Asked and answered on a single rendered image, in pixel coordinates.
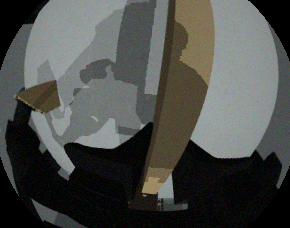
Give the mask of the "long wooden bed rail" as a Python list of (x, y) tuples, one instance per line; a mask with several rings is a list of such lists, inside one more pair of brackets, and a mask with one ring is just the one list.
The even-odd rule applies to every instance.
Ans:
[(156, 194), (192, 137), (212, 77), (214, 17), (209, 0), (169, 0), (153, 133), (142, 193)]

